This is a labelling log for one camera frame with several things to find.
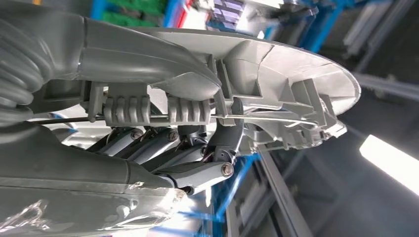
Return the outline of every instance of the hex bolt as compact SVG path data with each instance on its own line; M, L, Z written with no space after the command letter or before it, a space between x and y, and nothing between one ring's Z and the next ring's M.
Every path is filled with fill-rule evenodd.
M224 177L230 177L231 175L233 175L233 172L234 172L234 167L231 163L225 163L221 167L221 173Z
M143 131L139 128L135 128L132 132L131 132L131 138L133 140L137 140L138 138L140 138L142 135L144 135Z
M168 134L168 140L170 142L176 141L176 139L179 137L179 134L177 134L176 130L171 130Z

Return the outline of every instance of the gray plastic part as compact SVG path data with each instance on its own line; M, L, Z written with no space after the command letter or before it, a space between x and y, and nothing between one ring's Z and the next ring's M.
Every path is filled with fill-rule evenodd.
M104 154L110 157L113 157L122 149L127 147L129 144L133 142L132 138L133 129L129 129L125 132L122 132L118 136L116 136L112 141L107 143L104 147L102 147L98 153Z
M168 117L150 118L150 97L144 83L110 83L104 107L108 126L205 125L210 122L210 101L190 101L169 95Z
M169 140L168 136L171 131L171 129L165 129L150 139L137 139L134 143L118 152L115 156L132 160L138 164L143 164L163 153L177 141Z
M106 84L101 82L92 82L90 85L90 96L88 104L87 117L90 122L95 122L96 115L102 112L103 107L103 87Z
M317 146L331 136L338 137L346 129L336 115L349 109L360 97L359 84L346 69L299 48L238 34L136 29L180 44L196 55L209 55L207 66L222 83L214 96L217 114L226 117L235 114L231 111L232 100L240 98L245 116L315 124L245 119L250 138L243 139L242 153L274 141L282 142L284 149L303 149ZM218 121L219 125L234 125L228 118Z
M188 195L194 195L228 179L231 175L224 176L221 172L225 164L225 162L189 162L161 169L158 173L174 180L177 188L190 187L192 190Z
M0 162L0 177L171 187L135 162L62 145L48 128L30 122L0 128Z
M142 166L150 172L156 172L170 166L202 160L202 145L196 145L186 150L170 149L161 155L145 162Z
M0 1L0 125L27 120L32 92L51 79L143 82L203 101L221 83L187 49L51 8Z

